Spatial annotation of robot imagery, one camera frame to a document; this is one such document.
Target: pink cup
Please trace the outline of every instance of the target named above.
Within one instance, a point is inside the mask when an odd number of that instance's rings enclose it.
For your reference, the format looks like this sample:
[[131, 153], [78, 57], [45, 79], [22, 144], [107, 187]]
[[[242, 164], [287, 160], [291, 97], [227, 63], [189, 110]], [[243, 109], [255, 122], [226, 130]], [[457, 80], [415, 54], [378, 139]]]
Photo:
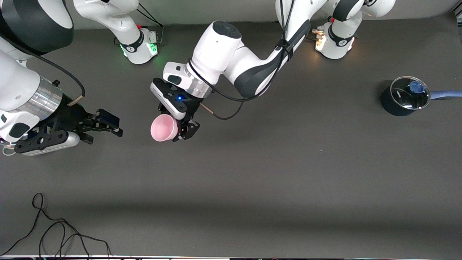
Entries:
[[162, 114], [151, 124], [151, 136], [157, 142], [172, 140], [178, 134], [176, 120], [167, 114]]

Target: white loop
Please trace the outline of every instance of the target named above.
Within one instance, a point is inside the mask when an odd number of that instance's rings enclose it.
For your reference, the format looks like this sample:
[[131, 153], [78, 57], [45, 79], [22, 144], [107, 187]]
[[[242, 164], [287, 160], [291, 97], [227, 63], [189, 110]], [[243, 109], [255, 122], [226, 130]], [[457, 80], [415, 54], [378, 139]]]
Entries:
[[[13, 153], [9, 154], [9, 153], [6, 152], [7, 150], [12, 150]], [[16, 154], [16, 152], [14, 152], [14, 149], [10, 149], [10, 148], [8, 148], [8, 147], [6, 147], [6, 146], [4, 146], [3, 149], [2, 149], [1, 151], [2, 151], [2, 153], [3, 153], [4, 156], [13, 156], [13, 155]]]

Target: silver cylinder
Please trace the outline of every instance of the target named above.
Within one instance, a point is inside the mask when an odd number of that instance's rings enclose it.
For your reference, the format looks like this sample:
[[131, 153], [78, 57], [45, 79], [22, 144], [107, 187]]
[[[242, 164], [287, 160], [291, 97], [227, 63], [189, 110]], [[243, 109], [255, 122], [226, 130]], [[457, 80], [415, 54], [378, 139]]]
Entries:
[[19, 108], [10, 112], [25, 111], [40, 118], [40, 121], [56, 111], [62, 100], [62, 91], [48, 80], [40, 77], [40, 84], [34, 95]]
[[204, 83], [200, 79], [194, 77], [187, 68], [185, 69], [185, 72], [186, 75], [192, 79], [191, 86], [186, 90], [186, 92], [200, 99], [204, 99], [212, 93], [212, 88], [207, 85], [207, 83]]

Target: blue handle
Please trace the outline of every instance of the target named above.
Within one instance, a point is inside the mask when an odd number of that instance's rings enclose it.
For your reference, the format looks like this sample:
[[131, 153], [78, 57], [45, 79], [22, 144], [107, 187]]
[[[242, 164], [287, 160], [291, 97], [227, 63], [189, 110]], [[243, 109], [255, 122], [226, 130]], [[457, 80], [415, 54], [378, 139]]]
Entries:
[[431, 96], [432, 96], [432, 99], [454, 98], [454, 97], [462, 98], [462, 91], [454, 91], [454, 90], [432, 91]]

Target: gray table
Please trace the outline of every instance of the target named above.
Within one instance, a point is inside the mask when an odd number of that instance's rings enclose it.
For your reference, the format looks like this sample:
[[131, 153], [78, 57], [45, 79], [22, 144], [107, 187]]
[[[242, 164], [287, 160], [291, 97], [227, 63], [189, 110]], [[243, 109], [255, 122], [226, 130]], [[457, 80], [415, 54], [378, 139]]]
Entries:
[[[278, 24], [235, 24], [266, 57]], [[108, 30], [77, 31], [46, 57], [87, 88], [82, 104], [121, 119], [124, 137], [94, 133], [94, 145], [28, 158], [0, 157], [0, 248], [27, 233], [36, 192], [48, 211], [114, 254], [222, 257], [427, 258], [462, 256], [462, 100], [434, 101], [406, 118], [378, 102], [384, 80], [413, 75], [432, 90], [461, 90], [462, 46], [454, 15], [365, 21], [360, 39], [332, 61], [306, 42], [261, 98], [233, 120], [204, 110], [184, 142], [157, 143], [149, 90], [167, 61], [186, 62], [204, 26], [172, 26], [152, 62], [135, 66]], [[77, 86], [56, 70], [30, 68]], [[218, 86], [236, 94], [222, 78]], [[205, 102], [220, 115], [238, 104]], [[37, 254], [50, 223], [12, 254]], [[50, 253], [57, 228], [45, 239]], [[88, 243], [92, 254], [105, 254]], [[69, 254], [82, 254], [74, 243]]]

